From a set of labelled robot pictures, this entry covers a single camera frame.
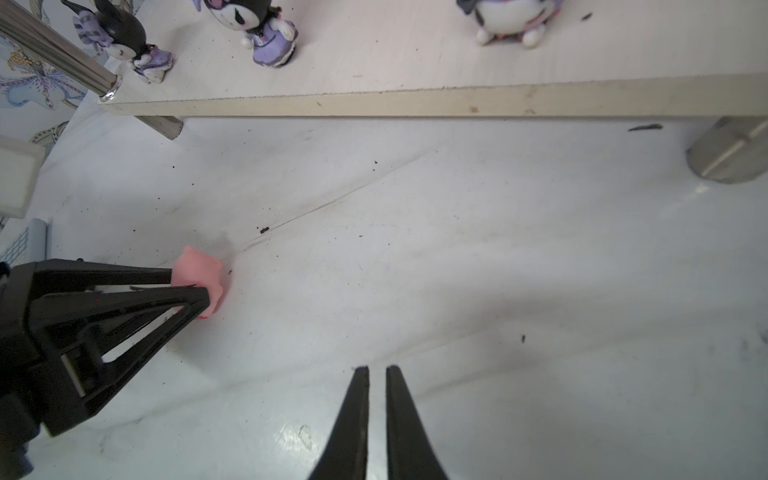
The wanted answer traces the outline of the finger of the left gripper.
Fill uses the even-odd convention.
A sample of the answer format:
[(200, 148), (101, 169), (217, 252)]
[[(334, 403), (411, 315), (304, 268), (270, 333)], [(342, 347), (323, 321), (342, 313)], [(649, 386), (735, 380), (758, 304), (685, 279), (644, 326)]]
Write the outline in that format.
[(60, 435), (98, 414), (210, 305), (168, 269), (51, 259), (1, 266), (1, 433)]

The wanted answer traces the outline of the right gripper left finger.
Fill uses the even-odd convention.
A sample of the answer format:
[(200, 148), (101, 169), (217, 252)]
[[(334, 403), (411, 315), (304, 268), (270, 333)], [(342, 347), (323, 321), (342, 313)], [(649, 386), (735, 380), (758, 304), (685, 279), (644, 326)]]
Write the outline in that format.
[(363, 480), (368, 459), (369, 389), (367, 366), (352, 375), (325, 449), (310, 480)]

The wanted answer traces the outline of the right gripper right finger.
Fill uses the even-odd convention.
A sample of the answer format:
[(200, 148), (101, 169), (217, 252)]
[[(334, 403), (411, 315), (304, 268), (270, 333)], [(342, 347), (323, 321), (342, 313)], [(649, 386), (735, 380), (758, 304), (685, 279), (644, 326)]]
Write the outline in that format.
[(389, 479), (448, 479), (396, 365), (386, 369), (386, 439)]

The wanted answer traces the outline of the Kuromi figure black purple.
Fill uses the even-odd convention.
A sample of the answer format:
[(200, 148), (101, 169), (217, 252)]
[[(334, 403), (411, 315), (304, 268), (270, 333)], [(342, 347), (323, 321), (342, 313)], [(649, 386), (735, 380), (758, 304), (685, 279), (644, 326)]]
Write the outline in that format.
[(73, 25), (83, 44), (127, 63), (145, 83), (162, 83), (173, 67), (173, 54), (148, 43), (143, 25), (132, 13), (110, 1), (94, 1), (94, 10), (72, 1), (62, 4), (74, 13)]

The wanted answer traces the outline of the pink toy cluster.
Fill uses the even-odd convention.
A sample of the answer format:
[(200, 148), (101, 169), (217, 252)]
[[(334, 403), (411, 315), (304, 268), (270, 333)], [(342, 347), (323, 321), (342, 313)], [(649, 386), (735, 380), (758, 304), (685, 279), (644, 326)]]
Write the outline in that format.
[(200, 319), (210, 318), (216, 311), (222, 297), (223, 263), (210, 255), (185, 246), (171, 270), (172, 287), (195, 286), (205, 288), (209, 306), (199, 315)]

